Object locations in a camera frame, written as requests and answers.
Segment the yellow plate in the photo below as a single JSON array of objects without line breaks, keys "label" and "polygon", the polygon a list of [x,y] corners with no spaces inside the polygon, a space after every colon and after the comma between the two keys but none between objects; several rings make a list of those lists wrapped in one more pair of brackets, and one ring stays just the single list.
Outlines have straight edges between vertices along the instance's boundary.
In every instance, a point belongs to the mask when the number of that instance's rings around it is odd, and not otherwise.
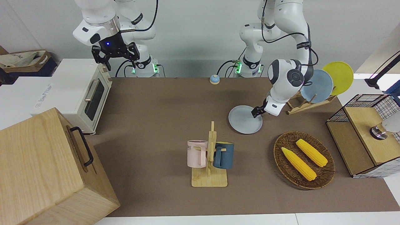
[{"label": "yellow plate", "polygon": [[324,66],[322,70],[332,77],[334,89],[331,95],[342,94],[347,91],[353,83],[353,70],[345,62],[330,62]]}]

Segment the oven window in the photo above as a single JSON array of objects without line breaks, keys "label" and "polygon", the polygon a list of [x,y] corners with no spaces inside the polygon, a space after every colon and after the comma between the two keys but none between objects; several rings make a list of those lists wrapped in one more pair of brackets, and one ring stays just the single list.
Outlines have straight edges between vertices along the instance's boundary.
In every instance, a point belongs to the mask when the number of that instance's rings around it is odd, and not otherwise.
[{"label": "oven window", "polygon": [[93,121],[94,119],[94,116],[97,112],[97,108],[100,104],[103,93],[104,93],[104,86],[101,82],[99,82],[99,85],[97,86],[97,89],[94,92],[92,101],[88,102],[85,108],[85,114],[89,117],[91,121]]}]

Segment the plate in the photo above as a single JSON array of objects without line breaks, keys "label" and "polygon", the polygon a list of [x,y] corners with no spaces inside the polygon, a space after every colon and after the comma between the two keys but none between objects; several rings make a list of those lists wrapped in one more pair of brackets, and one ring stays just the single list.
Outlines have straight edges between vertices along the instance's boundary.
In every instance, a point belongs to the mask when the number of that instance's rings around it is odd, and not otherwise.
[{"label": "plate", "polygon": [[261,115],[253,118],[251,111],[254,108],[247,105],[239,105],[229,112],[229,123],[233,129],[242,134],[253,134],[262,127]]},{"label": "plate", "polygon": [[330,62],[324,66],[322,70],[332,77],[335,89],[332,91],[331,95],[342,94],[347,91],[353,83],[353,69],[345,62]]},{"label": "plate", "polygon": [[314,70],[310,81],[312,82],[310,86],[303,86],[300,89],[300,93],[304,99],[310,102],[314,95],[317,94],[311,103],[320,103],[329,98],[333,89],[333,81],[327,72]]},{"label": "plate", "polygon": [[[317,149],[325,158],[328,163],[324,167],[317,166],[303,151],[296,145],[296,141],[303,139],[311,146]],[[285,147],[292,152],[296,153],[312,170],[317,174],[317,178],[313,181],[308,181],[303,175],[298,172],[293,165],[287,160],[282,152],[282,147]],[[298,131],[286,132],[278,137],[274,144],[274,158],[280,172],[290,182],[296,185],[296,188],[303,190],[313,190],[327,186],[335,175],[335,162],[328,149],[315,137]]]}]

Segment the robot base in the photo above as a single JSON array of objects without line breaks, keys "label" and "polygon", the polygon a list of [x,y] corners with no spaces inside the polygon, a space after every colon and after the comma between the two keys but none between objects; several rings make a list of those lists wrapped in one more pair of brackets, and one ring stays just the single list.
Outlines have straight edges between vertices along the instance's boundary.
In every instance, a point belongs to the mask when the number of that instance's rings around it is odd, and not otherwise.
[{"label": "robot base", "polygon": [[160,71],[158,69],[158,60],[151,56],[151,62],[144,68],[140,69],[136,67],[136,69],[132,70],[130,73],[126,74],[126,77],[160,77]]},{"label": "robot base", "polygon": [[240,69],[240,73],[235,71],[233,77],[244,77],[244,78],[252,78],[252,77],[260,77],[261,75],[261,64],[254,70],[250,70],[249,68],[245,68],[242,66]]}]

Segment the oven handle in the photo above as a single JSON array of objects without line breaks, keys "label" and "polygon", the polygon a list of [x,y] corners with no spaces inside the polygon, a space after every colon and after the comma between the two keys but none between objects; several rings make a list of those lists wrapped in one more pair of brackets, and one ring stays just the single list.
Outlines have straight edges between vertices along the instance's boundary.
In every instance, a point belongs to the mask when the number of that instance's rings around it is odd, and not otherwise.
[{"label": "oven handle", "polygon": [[85,102],[91,102],[94,96],[94,93],[96,92],[97,87],[100,84],[100,79],[96,79],[94,81],[92,81],[88,94],[85,97]]},{"label": "oven handle", "polygon": [[82,137],[82,141],[83,141],[83,143],[85,144],[85,148],[86,148],[86,150],[88,151],[88,155],[89,155],[89,161],[87,161],[87,162],[84,163],[83,165],[86,166],[86,167],[88,167],[90,164],[93,163],[93,155],[92,155],[92,152],[90,151],[90,148],[89,148],[88,143],[86,142],[86,138],[83,136],[83,132],[82,132],[82,130],[81,130],[79,127],[72,127],[72,128],[70,128],[70,131],[71,131],[71,132],[73,132],[73,131],[79,131],[79,134],[80,134],[80,136]]}]

